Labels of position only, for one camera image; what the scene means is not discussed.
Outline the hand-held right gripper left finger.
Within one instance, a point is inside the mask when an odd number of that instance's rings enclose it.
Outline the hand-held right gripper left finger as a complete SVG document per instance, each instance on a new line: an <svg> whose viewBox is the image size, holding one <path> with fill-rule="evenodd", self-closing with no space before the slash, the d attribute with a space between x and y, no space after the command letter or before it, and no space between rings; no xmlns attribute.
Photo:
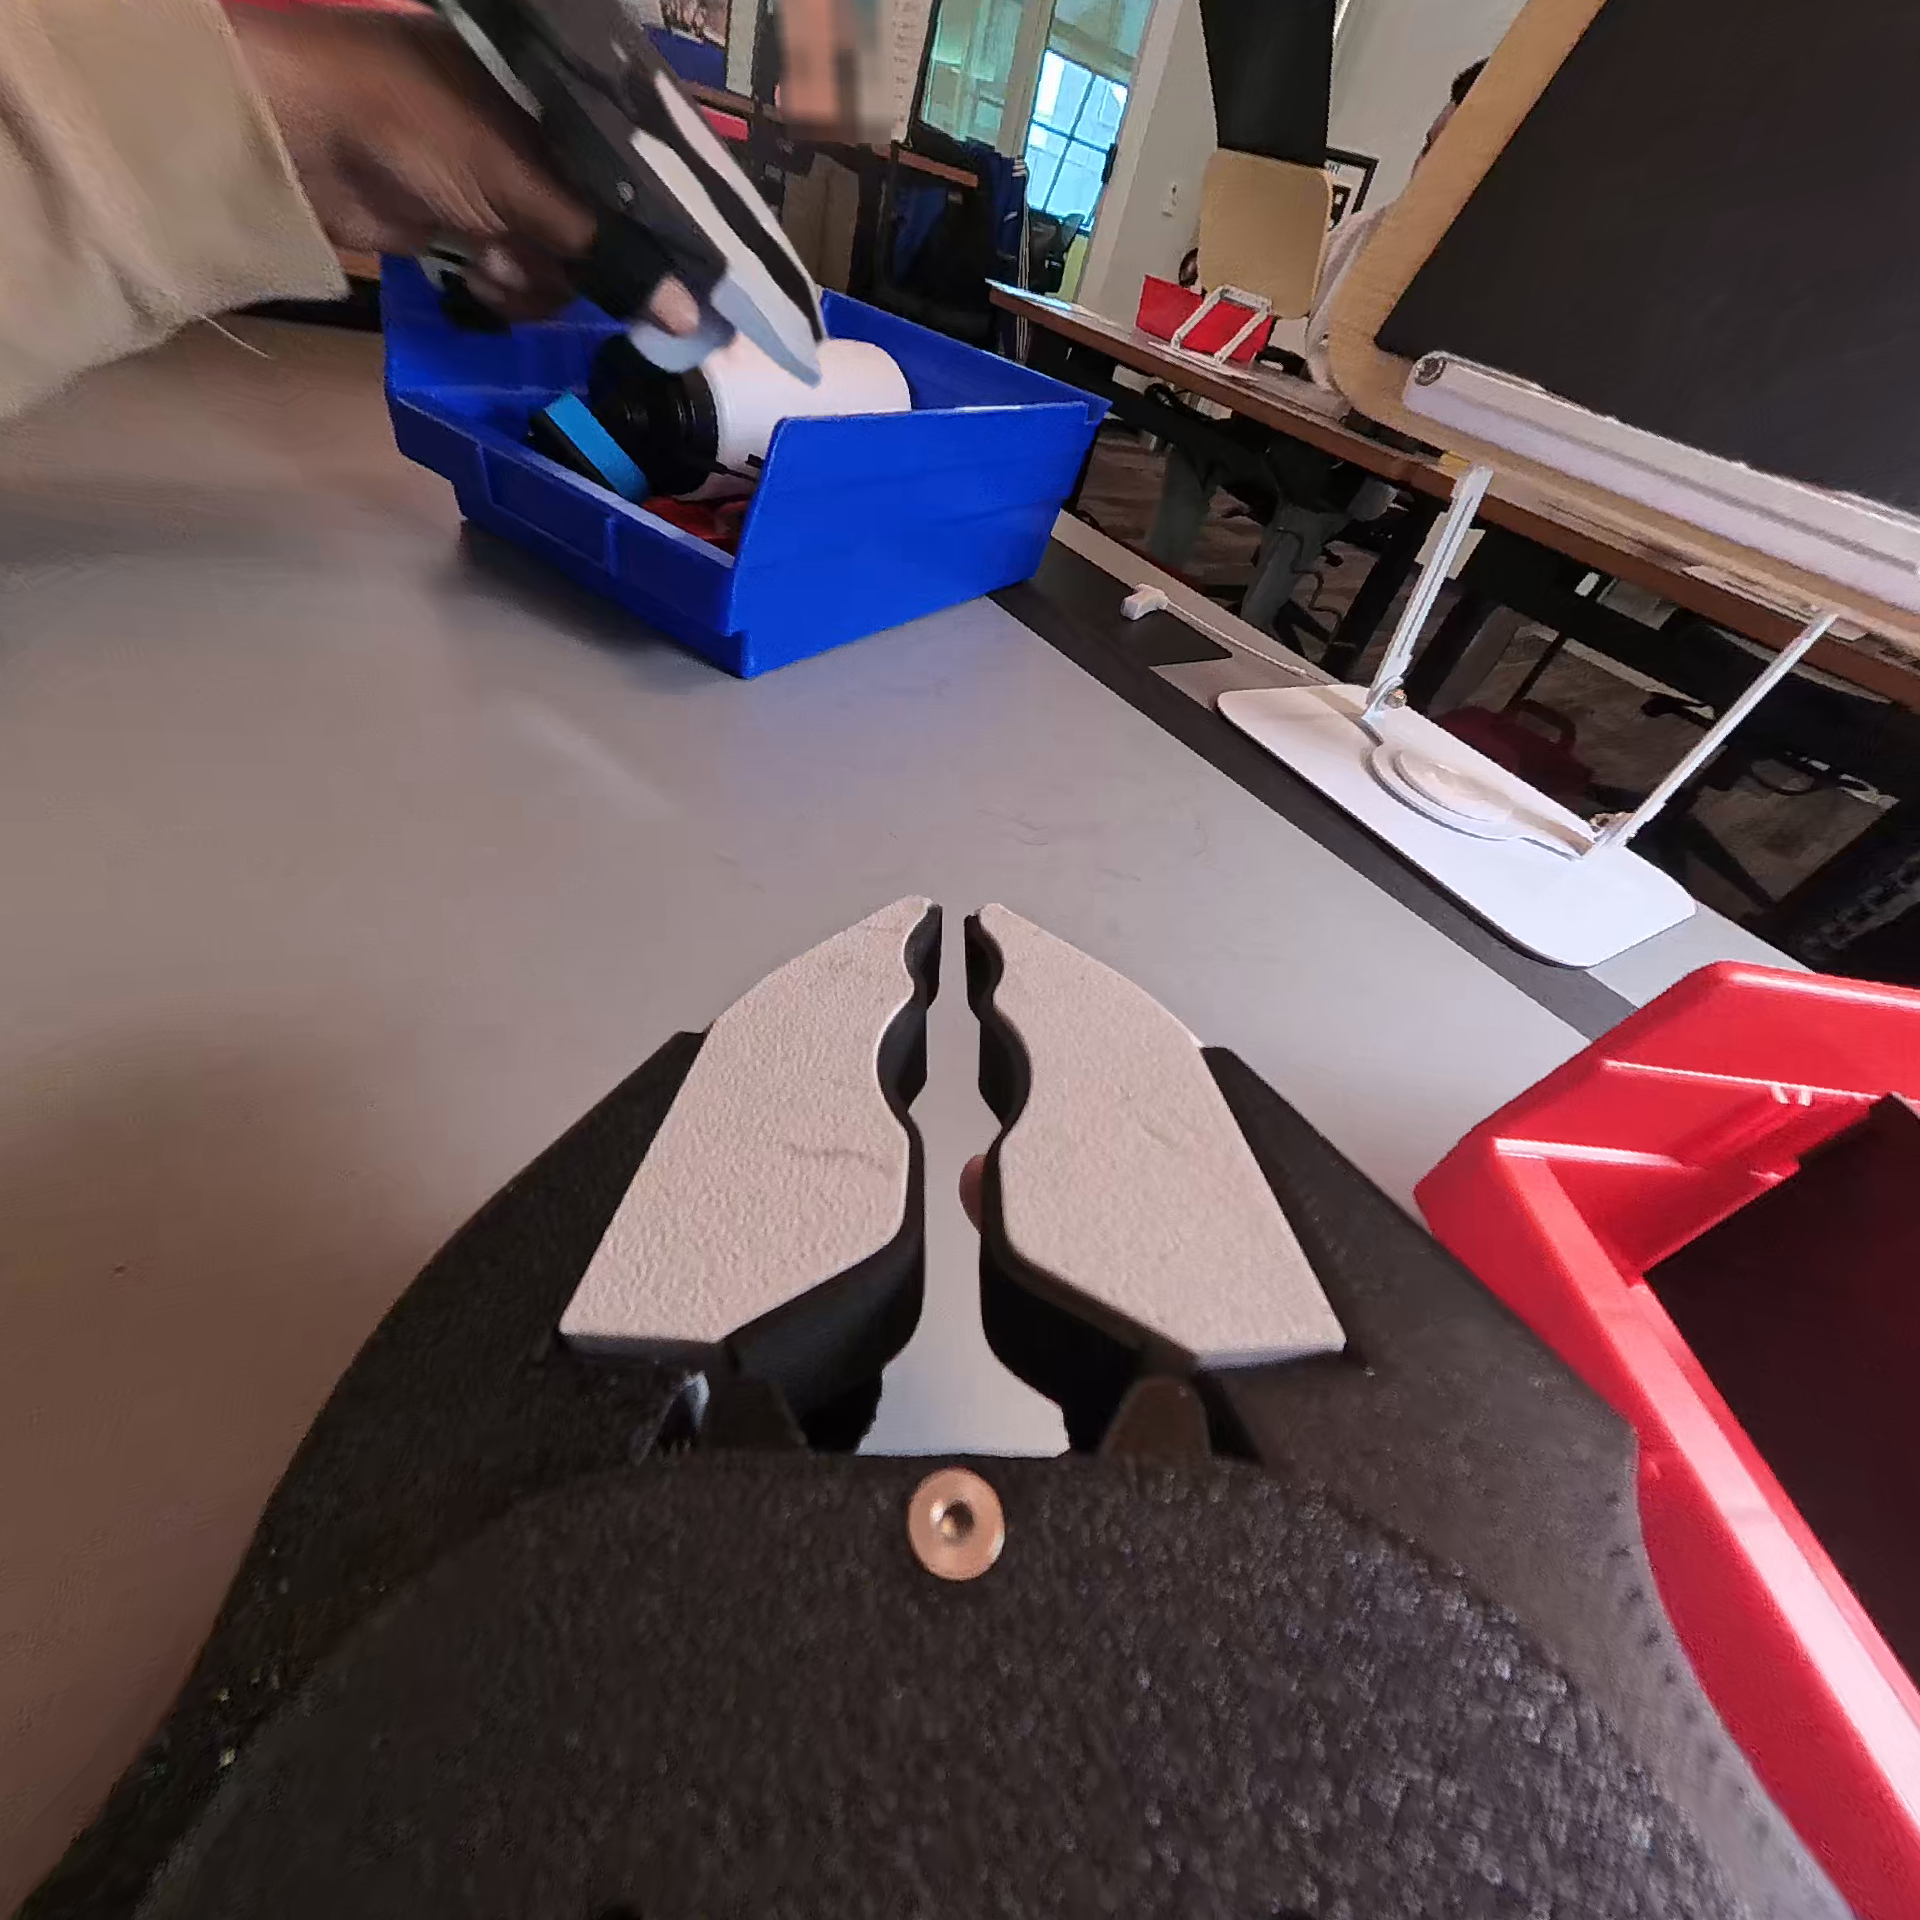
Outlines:
<svg viewBox="0 0 1920 1920"><path fill-rule="evenodd" d="M854 1453L921 1324L927 1008L943 912L902 895L804 949L696 1038L559 1314L593 1363L779 1395Z"/></svg>

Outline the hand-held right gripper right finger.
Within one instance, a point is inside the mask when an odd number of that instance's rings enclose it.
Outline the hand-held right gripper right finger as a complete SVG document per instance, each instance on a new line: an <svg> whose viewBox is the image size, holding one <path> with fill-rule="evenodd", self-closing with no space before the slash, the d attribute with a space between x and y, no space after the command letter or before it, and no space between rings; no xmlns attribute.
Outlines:
<svg viewBox="0 0 1920 1920"><path fill-rule="evenodd" d="M1093 1453L1135 1384L1228 1422L1223 1380L1345 1352L1345 1331L1193 1030L1004 903L966 919L993 1358Z"/></svg>

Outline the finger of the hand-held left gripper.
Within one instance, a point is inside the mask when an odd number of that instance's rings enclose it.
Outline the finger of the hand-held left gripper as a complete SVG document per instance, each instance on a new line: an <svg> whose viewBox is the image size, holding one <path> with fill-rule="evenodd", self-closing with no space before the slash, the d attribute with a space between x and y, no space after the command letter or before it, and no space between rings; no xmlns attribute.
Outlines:
<svg viewBox="0 0 1920 1920"><path fill-rule="evenodd" d="M692 276L665 276L625 319L625 335L639 358L662 372L691 372L744 343L774 371L817 387L824 376L824 292L813 276L803 285L799 304L779 294L763 309L732 279L700 285Z"/></svg>
<svg viewBox="0 0 1920 1920"><path fill-rule="evenodd" d="M662 205L646 222L725 338L824 340L816 282L676 79L639 83L639 168Z"/></svg>

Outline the blue plastic bin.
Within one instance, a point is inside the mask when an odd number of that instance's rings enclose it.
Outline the blue plastic bin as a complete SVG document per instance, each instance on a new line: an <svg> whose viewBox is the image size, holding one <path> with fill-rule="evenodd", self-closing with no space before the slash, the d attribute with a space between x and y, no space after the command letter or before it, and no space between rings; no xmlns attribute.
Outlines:
<svg viewBox="0 0 1920 1920"><path fill-rule="evenodd" d="M422 268L385 256L380 318L399 455L451 485L476 530L737 679L1028 581L1108 402L895 314L823 294L824 328L885 350L902 415L772 435L726 554L547 459L531 420L588 394L619 327L593 304L456 327Z"/></svg>

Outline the red plastic bin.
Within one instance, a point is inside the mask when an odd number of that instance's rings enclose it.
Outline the red plastic bin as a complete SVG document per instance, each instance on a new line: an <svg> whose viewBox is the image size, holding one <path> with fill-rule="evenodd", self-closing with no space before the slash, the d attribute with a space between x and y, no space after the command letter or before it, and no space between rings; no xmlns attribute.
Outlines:
<svg viewBox="0 0 1920 1920"><path fill-rule="evenodd" d="M1856 1916L1917 1912L1917 1701L1646 1274L1884 1098L1917 1099L1915 990L1684 975L1464 1134L1431 1231L1625 1416L1667 1616Z"/></svg>
<svg viewBox="0 0 1920 1920"><path fill-rule="evenodd" d="M1249 368L1270 346L1270 302L1223 285L1199 292L1172 279L1144 276L1135 327L1189 358L1223 368Z"/></svg>

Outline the person's left forearm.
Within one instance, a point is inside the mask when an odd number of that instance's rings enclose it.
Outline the person's left forearm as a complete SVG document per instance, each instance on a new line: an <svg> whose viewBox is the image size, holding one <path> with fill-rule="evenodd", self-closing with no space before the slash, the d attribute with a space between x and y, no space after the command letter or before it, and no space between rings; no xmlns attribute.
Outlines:
<svg viewBox="0 0 1920 1920"><path fill-rule="evenodd" d="M221 5L1 5L1 419L345 288Z"/></svg>

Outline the person's left hand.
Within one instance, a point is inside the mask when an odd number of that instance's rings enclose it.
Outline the person's left hand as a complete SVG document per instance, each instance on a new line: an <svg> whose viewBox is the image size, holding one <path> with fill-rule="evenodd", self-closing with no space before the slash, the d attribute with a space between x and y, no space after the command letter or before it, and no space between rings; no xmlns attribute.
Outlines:
<svg viewBox="0 0 1920 1920"><path fill-rule="evenodd" d="M246 71L336 250L451 243L505 319L574 300L593 218L543 163L534 123L433 15L228 5Z"/></svg>

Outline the white paper roll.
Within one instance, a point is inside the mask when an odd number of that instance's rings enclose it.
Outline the white paper roll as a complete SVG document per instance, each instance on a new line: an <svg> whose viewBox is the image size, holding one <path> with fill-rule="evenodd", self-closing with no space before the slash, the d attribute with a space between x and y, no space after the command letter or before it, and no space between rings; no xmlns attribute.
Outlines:
<svg viewBox="0 0 1920 1920"><path fill-rule="evenodd" d="M593 357L588 404L651 496L712 500L756 490L779 423L897 415L915 399L897 362L872 343L824 340L823 381L803 387L744 343L691 372L662 372L614 335Z"/></svg>

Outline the blue tape roll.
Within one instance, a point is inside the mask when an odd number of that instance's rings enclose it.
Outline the blue tape roll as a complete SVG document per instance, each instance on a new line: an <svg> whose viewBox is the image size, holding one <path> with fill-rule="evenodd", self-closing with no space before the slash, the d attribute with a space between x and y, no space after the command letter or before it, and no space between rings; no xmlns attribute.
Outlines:
<svg viewBox="0 0 1920 1920"><path fill-rule="evenodd" d="M534 408L526 424L526 446L633 504L649 496L643 468L577 394L564 391Z"/></svg>

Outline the window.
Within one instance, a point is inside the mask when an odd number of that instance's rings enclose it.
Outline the window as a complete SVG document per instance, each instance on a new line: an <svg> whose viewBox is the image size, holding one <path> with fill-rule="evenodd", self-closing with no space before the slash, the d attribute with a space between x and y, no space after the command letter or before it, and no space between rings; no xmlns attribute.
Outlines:
<svg viewBox="0 0 1920 1920"><path fill-rule="evenodd" d="M1150 13L1150 3L939 3L919 119L1019 157L1028 205L1089 234Z"/></svg>

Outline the wooden desk with black legs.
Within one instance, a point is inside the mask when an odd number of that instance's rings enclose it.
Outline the wooden desk with black legs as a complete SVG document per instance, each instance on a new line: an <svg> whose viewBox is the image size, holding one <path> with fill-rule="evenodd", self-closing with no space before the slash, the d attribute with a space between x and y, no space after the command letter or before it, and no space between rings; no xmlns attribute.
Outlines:
<svg viewBox="0 0 1920 1920"><path fill-rule="evenodd" d="M1397 490L1447 503L1462 463L1449 455L1391 448L1357 432L1356 424L1310 406L1297 379L1262 381L1235 368L1175 352L1167 343L1103 319L1081 304L1049 294L1028 294L1014 285L989 282L992 304L1008 318L1027 323L1049 338L1089 352L1103 368L1129 368L1167 384L1175 394L1211 399L1230 415L1257 423L1285 440L1297 440L1326 455L1356 463ZM1804 616L1774 605L1748 583L1709 575L1704 562L1684 560L1651 535L1622 530L1590 517L1560 496L1547 493L1515 471L1499 468L1480 500L1478 520L1582 565L1603 575L1627 581L1657 594L1716 628L1737 632L1768 652L1783 652L1799 632ZM1917 711L1917 675L1909 654L1880 652L1876 635L1854 635L1830 628L1805 663L1830 679L1872 692L1910 714Z"/></svg>

